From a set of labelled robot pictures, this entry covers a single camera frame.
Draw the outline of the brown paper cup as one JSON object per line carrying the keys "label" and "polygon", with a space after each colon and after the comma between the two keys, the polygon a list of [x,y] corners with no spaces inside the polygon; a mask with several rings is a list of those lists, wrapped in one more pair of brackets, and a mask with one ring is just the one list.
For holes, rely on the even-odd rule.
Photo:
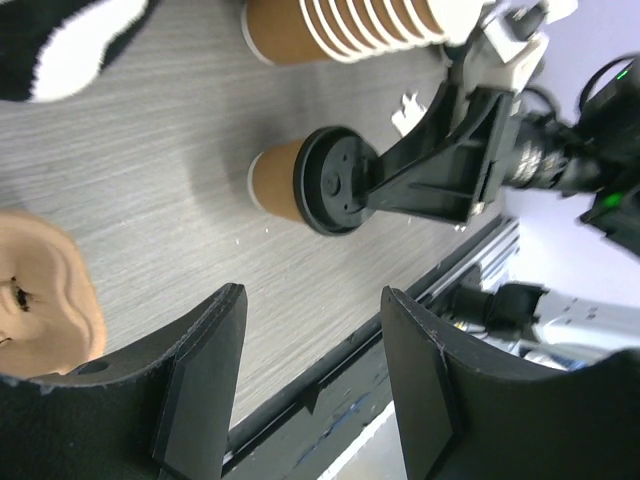
{"label": "brown paper cup", "polygon": [[251,163],[248,191],[261,209],[274,216],[303,223],[294,194],[294,167],[303,145],[299,139],[263,151]]}

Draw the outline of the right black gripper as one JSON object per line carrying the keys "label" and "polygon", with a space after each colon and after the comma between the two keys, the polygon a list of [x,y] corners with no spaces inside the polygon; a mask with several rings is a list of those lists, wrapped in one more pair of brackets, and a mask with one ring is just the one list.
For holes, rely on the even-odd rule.
{"label": "right black gripper", "polygon": [[550,114],[511,115],[513,93],[478,87],[454,122],[460,88],[440,84],[427,112],[372,161],[364,186],[370,209],[465,224],[499,188],[594,193],[600,165]]}

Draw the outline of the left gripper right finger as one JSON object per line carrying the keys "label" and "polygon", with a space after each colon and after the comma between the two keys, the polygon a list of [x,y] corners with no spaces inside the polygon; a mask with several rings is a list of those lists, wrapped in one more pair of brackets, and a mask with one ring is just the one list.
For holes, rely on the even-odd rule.
{"label": "left gripper right finger", "polygon": [[387,287],[381,322],[410,479],[562,479],[550,381]]}

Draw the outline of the black plastic cup lid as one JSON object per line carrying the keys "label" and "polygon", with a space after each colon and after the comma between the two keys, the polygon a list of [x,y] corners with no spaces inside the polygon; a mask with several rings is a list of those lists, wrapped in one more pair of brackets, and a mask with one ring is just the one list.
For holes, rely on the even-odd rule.
{"label": "black plastic cup lid", "polygon": [[366,167],[377,152],[356,131],[323,127],[307,137],[293,170],[294,199],[303,222],[323,236],[345,236],[374,211],[362,197]]}

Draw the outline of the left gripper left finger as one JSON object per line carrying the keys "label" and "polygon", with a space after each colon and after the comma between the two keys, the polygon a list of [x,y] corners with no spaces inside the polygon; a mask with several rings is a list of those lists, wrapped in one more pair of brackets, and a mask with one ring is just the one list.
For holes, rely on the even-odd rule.
{"label": "left gripper left finger", "polygon": [[218,479],[245,336],[228,283],[181,318],[39,380],[32,479]]}

